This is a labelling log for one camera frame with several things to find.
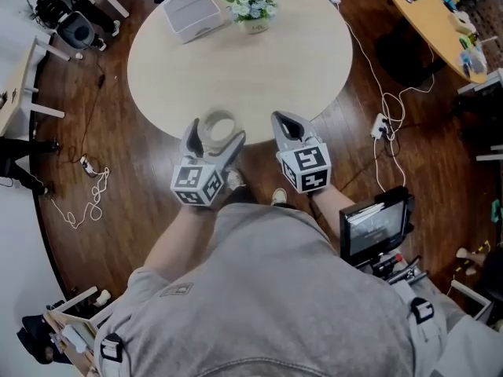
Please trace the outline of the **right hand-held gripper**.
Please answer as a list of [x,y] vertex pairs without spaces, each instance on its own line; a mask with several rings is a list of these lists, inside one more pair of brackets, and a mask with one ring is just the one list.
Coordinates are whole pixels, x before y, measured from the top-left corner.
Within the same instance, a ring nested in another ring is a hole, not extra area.
[[332,164],[328,148],[313,132],[310,122],[300,116],[271,114],[276,154],[282,174],[298,193],[323,189],[330,182]]

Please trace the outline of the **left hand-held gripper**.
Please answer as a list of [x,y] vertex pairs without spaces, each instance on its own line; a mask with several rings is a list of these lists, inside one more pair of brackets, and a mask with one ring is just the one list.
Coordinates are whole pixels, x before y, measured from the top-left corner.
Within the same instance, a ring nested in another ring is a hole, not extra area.
[[182,205],[210,207],[223,188],[223,171],[237,158],[246,142],[244,130],[235,134],[218,152],[205,152],[195,118],[181,139],[181,160],[174,167],[171,191]]

